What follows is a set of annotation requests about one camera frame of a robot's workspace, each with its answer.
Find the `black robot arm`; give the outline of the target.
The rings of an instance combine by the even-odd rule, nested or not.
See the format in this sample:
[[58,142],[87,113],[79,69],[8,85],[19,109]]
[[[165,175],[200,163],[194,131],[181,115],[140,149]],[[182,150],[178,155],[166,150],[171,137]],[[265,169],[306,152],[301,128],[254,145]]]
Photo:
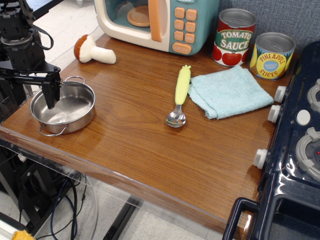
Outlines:
[[24,85],[42,89],[46,105],[55,107],[60,100],[60,68],[45,60],[40,33],[33,9],[25,0],[0,2],[0,45],[7,59],[0,63],[0,85],[9,99],[17,106],[26,100]]

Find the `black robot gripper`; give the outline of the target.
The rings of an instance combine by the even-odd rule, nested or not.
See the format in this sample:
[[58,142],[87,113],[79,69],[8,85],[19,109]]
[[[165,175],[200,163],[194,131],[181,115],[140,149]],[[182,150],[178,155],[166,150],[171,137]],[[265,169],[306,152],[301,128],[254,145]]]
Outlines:
[[8,60],[0,62],[0,76],[25,84],[41,85],[49,110],[60,100],[60,68],[45,61],[44,46],[39,37],[0,39]]

